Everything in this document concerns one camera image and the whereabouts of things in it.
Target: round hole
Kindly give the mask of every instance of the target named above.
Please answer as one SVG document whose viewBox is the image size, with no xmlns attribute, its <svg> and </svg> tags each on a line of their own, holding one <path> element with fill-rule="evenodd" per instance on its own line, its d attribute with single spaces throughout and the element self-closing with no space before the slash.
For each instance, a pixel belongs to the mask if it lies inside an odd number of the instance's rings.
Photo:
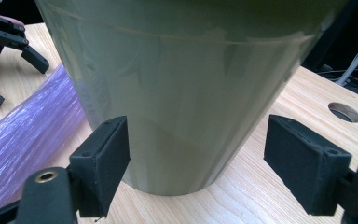
<svg viewBox="0 0 358 224">
<path fill-rule="evenodd" d="M 46 171 L 46 172 L 38 175 L 34 181 L 36 183 L 40 183 L 40 184 L 46 183 L 46 182 L 53 180 L 55 177 L 57 177 L 57 175 L 58 174 L 55 171 Z"/>
<path fill-rule="evenodd" d="M 340 103 L 330 103 L 328 105 L 328 108 L 338 118 L 343 119 L 347 122 L 358 123 L 358 113 L 350 106 Z"/>
</svg>

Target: wooden surface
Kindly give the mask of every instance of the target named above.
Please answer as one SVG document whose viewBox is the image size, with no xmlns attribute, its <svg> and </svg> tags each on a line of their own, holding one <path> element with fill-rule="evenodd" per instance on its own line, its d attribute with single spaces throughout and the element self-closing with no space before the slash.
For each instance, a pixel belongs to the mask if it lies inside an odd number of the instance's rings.
<svg viewBox="0 0 358 224">
<path fill-rule="evenodd" d="M 27 38 L 50 62 L 49 75 L 60 62 L 44 25 L 27 26 Z M 29 97 L 46 76 L 21 57 L 17 50 L 0 55 L 0 94 L 6 100 L 0 118 Z M 268 114 L 297 119 L 352 155 L 351 168 L 358 166 L 358 123 L 333 115 L 332 102 L 358 112 L 358 95 L 300 68 L 261 120 L 224 174 L 210 187 L 180 197 L 149 195 L 121 183 L 107 219 L 100 223 L 339 223 L 334 217 L 308 216 L 279 177 L 263 160 Z M 85 121 L 61 156 L 51 165 L 65 167 L 68 156 L 91 133 Z M 94 219 L 81 219 L 93 223 Z"/>
</svg>

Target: cylinder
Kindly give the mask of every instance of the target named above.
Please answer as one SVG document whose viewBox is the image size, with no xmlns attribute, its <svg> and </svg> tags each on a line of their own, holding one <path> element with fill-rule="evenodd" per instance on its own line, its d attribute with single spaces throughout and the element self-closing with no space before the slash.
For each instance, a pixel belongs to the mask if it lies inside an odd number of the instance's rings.
<svg viewBox="0 0 358 224">
<path fill-rule="evenodd" d="M 128 117 L 124 182 L 157 195 L 224 172 L 344 2 L 36 0 L 90 126 Z"/>
</svg>

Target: purple plastic bag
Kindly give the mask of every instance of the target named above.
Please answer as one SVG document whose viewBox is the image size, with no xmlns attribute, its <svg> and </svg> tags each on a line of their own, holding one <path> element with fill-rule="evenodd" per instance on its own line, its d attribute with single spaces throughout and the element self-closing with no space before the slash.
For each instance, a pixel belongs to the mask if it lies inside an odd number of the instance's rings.
<svg viewBox="0 0 358 224">
<path fill-rule="evenodd" d="M 38 91 L 0 120 L 0 207 L 19 199 L 25 179 L 48 165 L 84 119 L 60 64 Z"/>
</svg>

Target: black bracket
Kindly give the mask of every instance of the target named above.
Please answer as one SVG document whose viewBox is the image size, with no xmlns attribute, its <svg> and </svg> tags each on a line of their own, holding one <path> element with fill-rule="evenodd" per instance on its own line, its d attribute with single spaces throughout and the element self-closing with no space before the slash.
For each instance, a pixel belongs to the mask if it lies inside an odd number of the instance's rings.
<svg viewBox="0 0 358 224">
<path fill-rule="evenodd" d="M 64 169 L 52 167 L 29 176 L 21 199 L 0 209 L 0 223 L 77 223 L 106 217 L 130 162 L 127 119 L 101 124 L 70 156 Z"/>
<path fill-rule="evenodd" d="M 351 154 L 296 120 L 270 115 L 264 159 L 304 210 L 332 216 L 345 210 L 345 223 L 358 223 L 358 170 Z"/>
<path fill-rule="evenodd" d="M 21 57 L 40 73 L 48 70 L 48 61 L 29 46 L 29 41 L 25 38 L 25 28 L 0 17 L 0 53 L 4 47 L 21 50 Z M 4 98 L 0 96 L 0 105 L 3 101 Z"/>
</svg>

